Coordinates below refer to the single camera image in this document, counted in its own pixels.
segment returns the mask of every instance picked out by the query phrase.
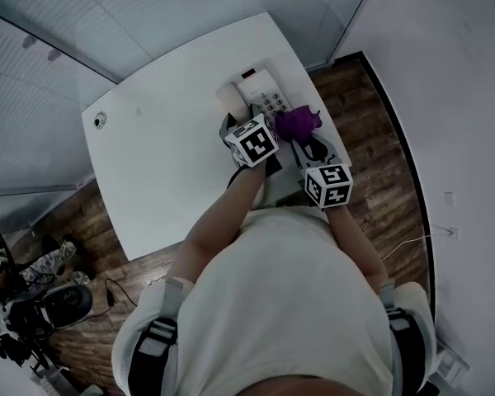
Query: white cable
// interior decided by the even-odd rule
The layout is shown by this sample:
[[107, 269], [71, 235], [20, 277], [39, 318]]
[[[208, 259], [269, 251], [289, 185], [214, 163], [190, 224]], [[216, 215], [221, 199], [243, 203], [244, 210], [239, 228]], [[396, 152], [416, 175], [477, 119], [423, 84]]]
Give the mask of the white cable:
[[409, 243], [409, 242], [416, 242], [416, 241], [419, 241], [421, 239], [425, 239], [425, 238], [430, 238], [431, 236], [451, 236], [452, 233], [437, 233], [437, 234], [427, 234], [425, 236], [422, 236], [420, 238], [416, 238], [416, 239], [409, 239], [408, 241], [403, 241], [401, 242], [395, 249], [393, 249], [391, 252], [389, 252], [385, 257], [381, 258], [381, 261], [385, 261], [388, 257], [390, 257], [390, 254], [392, 254], [394, 251], [396, 251], [399, 247], [401, 247], [404, 243]]

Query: purple object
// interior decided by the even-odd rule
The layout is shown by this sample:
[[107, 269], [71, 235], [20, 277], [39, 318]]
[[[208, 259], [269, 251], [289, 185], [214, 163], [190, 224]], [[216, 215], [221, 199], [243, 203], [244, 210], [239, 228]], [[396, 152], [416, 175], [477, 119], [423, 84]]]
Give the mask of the purple object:
[[278, 111], [275, 114], [276, 133], [286, 142], [295, 139], [299, 144], [306, 145], [314, 129], [323, 124], [319, 113], [312, 113], [309, 106], [297, 107], [289, 113]]

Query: wooden floor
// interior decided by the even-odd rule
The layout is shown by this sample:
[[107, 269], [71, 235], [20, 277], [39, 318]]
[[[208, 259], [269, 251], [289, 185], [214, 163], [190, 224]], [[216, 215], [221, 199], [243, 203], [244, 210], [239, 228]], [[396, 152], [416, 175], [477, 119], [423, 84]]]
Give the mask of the wooden floor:
[[[313, 83], [350, 155], [354, 178], [349, 209], [383, 255], [399, 243], [421, 237], [422, 218], [413, 180], [389, 116], [359, 60], [312, 75]], [[97, 183], [83, 188], [34, 227], [12, 249], [16, 259], [40, 255], [40, 239], [49, 233], [59, 239], [71, 233], [86, 249], [83, 257], [97, 272], [90, 284], [95, 314], [107, 308], [104, 279], [117, 280], [134, 300], [148, 281], [165, 274], [176, 246], [127, 262], [106, 213]], [[427, 251], [424, 241], [403, 245], [385, 260], [397, 284], [417, 281], [428, 290]], [[52, 346], [60, 351], [54, 361], [70, 368], [78, 387], [97, 384], [108, 394], [122, 394], [111, 371], [111, 346], [117, 331], [133, 309], [122, 292], [109, 282], [115, 307], [55, 333]]]

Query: black floor trim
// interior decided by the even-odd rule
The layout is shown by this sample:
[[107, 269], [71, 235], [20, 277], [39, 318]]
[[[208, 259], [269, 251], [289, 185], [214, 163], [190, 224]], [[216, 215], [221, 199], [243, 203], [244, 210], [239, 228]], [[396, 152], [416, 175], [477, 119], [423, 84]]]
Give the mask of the black floor trim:
[[[420, 184], [420, 178], [418, 177], [418, 173], [416, 170], [416, 165], [414, 164], [413, 155], [411, 154], [411, 149], [409, 148], [408, 142], [405, 139], [405, 134], [403, 134], [402, 126], [399, 124], [399, 119], [396, 116], [396, 112], [392, 104], [390, 104], [390, 100], [385, 93], [385, 90], [381, 86], [381, 82], [376, 76], [374, 69], [370, 66], [369, 60], [366, 58], [365, 54], [360, 51], [359, 53], [349, 54], [348, 56], [341, 57], [340, 59], [335, 59], [332, 66], [339, 66], [341, 64], [345, 64], [347, 62], [351, 62], [352, 60], [359, 60], [365, 68], [366, 73], [369, 75], [372, 84], [376, 88], [376, 91], [379, 94], [379, 98], [383, 102], [385, 110], [389, 114], [390, 121], [393, 124], [394, 130], [396, 131], [396, 135], [398, 136], [399, 143], [402, 145], [403, 154], [407, 159], [407, 163], [409, 166], [409, 170], [412, 176], [412, 183], [414, 183], [414, 189], [416, 191], [416, 195], [418, 198], [418, 204], [420, 205], [420, 212], [422, 214], [422, 222], [423, 222], [423, 231], [425, 235], [431, 234], [431, 228], [429, 225], [429, 218], [427, 217], [427, 208], [426, 202], [423, 198], [422, 186]], [[436, 312], [436, 288], [435, 288], [435, 262], [432, 254], [432, 242], [431, 238], [426, 238], [427, 245], [427, 264], [429, 266], [429, 295], [431, 297], [431, 314], [433, 320], [435, 319]]]

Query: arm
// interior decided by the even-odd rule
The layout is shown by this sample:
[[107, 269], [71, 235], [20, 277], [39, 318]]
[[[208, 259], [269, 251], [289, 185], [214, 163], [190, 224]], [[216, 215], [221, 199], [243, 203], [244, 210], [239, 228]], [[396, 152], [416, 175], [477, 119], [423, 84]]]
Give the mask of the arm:
[[265, 178], [266, 162], [242, 170], [187, 234], [167, 276], [196, 283], [207, 264], [233, 243]]
[[381, 283], [389, 278], [380, 255], [346, 206], [328, 208], [325, 213], [339, 248], [357, 265], [370, 287], [378, 294]]

